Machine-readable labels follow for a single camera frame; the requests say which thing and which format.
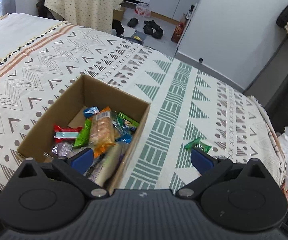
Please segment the round cake green-edged packet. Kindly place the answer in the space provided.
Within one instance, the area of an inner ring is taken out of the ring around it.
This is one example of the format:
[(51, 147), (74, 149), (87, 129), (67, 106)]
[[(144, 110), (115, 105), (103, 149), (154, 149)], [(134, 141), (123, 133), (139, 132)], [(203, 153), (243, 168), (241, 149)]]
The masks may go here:
[(184, 149), (188, 151), (192, 151), (193, 148), (197, 148), (204, 153), (208, 153), (211, 149), (211, 146), (203, 143), (200, 138), (196, 138), (184, 146)]

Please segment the clear black purple packet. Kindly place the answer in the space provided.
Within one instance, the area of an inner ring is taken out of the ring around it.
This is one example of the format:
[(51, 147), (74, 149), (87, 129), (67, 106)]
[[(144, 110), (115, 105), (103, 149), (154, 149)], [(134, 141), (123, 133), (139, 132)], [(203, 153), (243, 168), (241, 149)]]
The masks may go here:
[(51, 149), (51, 156), (54, 158), (67, 157), (71, 155), (73, 151), (73, 146), (70, 142), (58, 142), (55, 143)]

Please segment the long white wafer packet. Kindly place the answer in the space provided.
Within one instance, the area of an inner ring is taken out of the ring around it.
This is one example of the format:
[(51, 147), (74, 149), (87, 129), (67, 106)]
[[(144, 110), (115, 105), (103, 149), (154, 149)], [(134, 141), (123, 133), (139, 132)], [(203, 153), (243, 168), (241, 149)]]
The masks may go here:
[(108, 152), (104, 154), (103, 158), (89, 169), (89, 174), (86, 175), (88, 180), (103, 187), (105, 182), (118, 168), (128, 147), (129, 144), (121, 141), (117, 142), (115, 146), (112, 146)]

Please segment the blue green snack packet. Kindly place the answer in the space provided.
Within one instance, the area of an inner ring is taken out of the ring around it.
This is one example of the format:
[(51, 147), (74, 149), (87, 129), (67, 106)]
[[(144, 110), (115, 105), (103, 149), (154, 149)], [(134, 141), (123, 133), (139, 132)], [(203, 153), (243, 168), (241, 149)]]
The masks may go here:
[(91, 120), (86, 119), (84, 122), (84, 127), (78, 133), (75, 142), (73, 144), (73, 149), (81, 148), (88, 146), (89, 144), (89, 136), (90, 136), (90, 129), (91, 129)]

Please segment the red candy packet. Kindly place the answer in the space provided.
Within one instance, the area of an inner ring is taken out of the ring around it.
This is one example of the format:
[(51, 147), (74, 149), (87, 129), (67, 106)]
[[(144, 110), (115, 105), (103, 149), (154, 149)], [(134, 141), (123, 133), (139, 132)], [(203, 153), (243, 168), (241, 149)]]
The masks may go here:
[(79, 135), (82, 127), (77, 128), (62, 128), (58, 125), (54, 125), (54, 141), (55, 143), (60, 143), (64, 141), (73, 141)]

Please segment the orange cracker packet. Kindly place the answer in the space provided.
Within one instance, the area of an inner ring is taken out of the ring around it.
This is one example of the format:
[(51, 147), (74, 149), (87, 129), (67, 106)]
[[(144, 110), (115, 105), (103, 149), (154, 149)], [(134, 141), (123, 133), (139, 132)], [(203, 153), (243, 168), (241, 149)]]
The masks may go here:
[(115, 134), (110, 107), (105, 107), (91, 118), (89, 146), (94, 158), (100, 157), (115, 145)]

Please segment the blue candy packet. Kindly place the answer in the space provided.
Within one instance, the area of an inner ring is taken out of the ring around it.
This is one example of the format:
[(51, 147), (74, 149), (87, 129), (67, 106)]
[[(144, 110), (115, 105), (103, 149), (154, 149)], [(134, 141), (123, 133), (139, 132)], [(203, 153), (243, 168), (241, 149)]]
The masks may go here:
[(100, 111), (98, 110), (97, 107), (89, 107), (83, 110), (83, 115), (84, 117), (87, 118), (91, 118), (94, 115), (98, 114)]

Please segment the patterned bed blanket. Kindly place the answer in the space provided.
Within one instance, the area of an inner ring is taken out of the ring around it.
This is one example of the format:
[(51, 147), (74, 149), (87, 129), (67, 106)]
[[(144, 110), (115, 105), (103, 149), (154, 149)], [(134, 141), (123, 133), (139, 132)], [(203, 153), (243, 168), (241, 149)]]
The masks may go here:
[(20, 165), (20, 143), (80, 76), (148, 102), (147, 123), (121, 186), (177, 190), (198, 177), (185, 145), (213, 157), (260, 159), (278, 185), (286, 164), (260, 103), (157, 50), (67, 22), (27, 14), (0, 20), (0, 189)]

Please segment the black shoes pile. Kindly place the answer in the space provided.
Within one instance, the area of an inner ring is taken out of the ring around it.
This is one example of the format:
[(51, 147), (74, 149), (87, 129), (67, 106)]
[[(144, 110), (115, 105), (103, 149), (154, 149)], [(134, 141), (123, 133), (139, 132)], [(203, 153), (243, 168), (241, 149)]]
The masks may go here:
[(147, 35), (151, 35), (151, 37), (160, 40), (164, 35), (164, 31), (160, 27), (160, 25), (156, 24), (154, 20), (144, 21), (143, 31)]

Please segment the black single slipper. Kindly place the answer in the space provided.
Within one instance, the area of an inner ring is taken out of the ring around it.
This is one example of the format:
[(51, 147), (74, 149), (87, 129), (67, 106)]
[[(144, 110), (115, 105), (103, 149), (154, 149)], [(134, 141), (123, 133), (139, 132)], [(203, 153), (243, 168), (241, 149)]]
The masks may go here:
[(139, 23), (139, 20), (137, 18), (131, 18), (129, 22), (127, 23), (127, 26), (130, 28), (135, 28), (138, 23)]

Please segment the pink plastic bag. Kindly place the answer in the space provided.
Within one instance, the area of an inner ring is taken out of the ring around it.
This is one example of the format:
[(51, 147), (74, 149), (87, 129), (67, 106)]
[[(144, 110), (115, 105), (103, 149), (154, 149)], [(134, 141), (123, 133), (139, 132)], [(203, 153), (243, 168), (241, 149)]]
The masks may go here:
[(149, 8), (149, 4), (147, 3), (138, 3), (135, 7), (135, 13), (142, 17), (150, 17), (151, 10)]

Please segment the red bottle by wall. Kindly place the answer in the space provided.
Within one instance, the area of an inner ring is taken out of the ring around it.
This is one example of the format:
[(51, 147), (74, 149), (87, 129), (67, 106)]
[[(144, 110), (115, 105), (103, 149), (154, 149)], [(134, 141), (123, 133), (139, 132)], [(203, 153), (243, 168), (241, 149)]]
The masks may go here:
[(181, 18), (179, 24), (176, 26), (174, 33), (171, 37), (171, 41), (174, 43), (178, 43), (183, 32), (185, 29), (185, 25), (186, 25), (186, 18), (185, 18), (185, 14), (183, 14), (183, 17)]

